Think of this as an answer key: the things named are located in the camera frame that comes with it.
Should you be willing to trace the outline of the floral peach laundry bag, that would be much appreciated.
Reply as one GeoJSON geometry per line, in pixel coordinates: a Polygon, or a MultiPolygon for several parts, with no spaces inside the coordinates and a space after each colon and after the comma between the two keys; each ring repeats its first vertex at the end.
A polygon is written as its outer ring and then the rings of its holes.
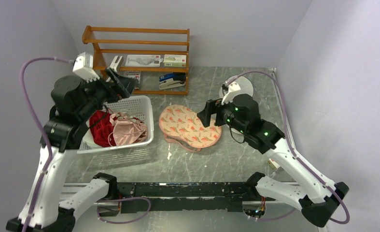
{"type": "Polygon", "coordinates": [[[160,114],[159,127],[168,143],[175,143],[190,152],[199,152],[218,143],[222,129],[212,119],[204,127],[196,112],[183,105],[167,106],[160,114]]]}

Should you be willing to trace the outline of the pink satin bra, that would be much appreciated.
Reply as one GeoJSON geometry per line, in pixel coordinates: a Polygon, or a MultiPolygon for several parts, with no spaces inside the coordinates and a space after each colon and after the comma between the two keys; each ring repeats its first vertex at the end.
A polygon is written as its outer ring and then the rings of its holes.
{"type": "Polygon", "coordinates": [[[124,146],[144,142],[148,138],[148,128],[144,121],[118,112],[110,115],[113,131],[108,135],[110,146],[124,146]]]}

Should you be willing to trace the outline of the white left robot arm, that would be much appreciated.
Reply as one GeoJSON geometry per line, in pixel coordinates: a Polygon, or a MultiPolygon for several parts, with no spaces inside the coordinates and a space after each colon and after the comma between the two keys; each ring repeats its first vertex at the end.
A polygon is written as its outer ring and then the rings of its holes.
{"type": "Polygon", "coordinates": [[[95,202],[120,196],[116,177],[99,173],[86,187],[61,201],[70,164],[88,132],[87,121],[106,103],[129,98],[137,81],[106,69],[108,80],[76,75],[59,78],[51,92],[54,106],[42,127],[40,160],[28,200],[10,232],[70,232],[77,219],[95,202]]]}

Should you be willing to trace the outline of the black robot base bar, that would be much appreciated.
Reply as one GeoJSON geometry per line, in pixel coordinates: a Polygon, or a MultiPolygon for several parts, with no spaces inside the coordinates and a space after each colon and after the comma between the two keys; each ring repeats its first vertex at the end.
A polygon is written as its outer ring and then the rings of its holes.
{"type": "Polygon", "coordinates": [[[263,199],[245,182],[119,182],[101,202],[123,199],[121,213],[226,210],[242,212],[246,202],[263,199]]]}

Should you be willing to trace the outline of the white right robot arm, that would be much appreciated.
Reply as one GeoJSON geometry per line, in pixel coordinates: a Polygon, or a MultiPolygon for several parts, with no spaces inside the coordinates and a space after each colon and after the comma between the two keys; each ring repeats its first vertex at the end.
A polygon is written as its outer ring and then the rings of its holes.
{"type": "Polygon", "coordinates": [[[339,206],[347,211],[343,203],[349,192],[344,182],[334,182],[302,155],[294,151],[285,134],[273,123],[261,119],[258,103],[248,94],[237,95],[231,102],[223,99],[208,100],[197,117],[204,127],[211,124],[215,115],[215,126],[228,125],[243,135],[243,141],[261,154],[278,163],[297,183],[286,184],[261,173],[248,179],[246,195],[251,200],[269,197],[299,210],[311,224],[323,228],[339,206]]]}

